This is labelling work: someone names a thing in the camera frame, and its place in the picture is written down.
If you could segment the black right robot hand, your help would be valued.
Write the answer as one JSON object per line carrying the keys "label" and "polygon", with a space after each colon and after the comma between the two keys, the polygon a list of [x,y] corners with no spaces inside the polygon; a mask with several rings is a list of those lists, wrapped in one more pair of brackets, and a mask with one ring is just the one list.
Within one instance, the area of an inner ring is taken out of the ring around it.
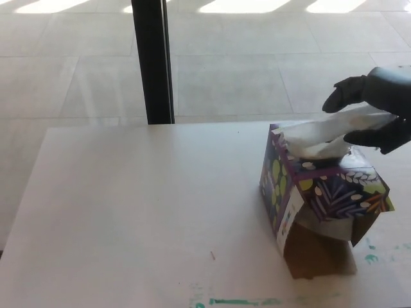
{"label": "black right robot hand", "polygon": [[351,76],[336,84],[322,110],[336,113],[348,105],[366,102],[389,112],[395,119],[380,128],[355,130],[345,135],[348,143],[379,148],[386,155],[410,142],[410,76],[398,70],[373,68],[368,75]]}

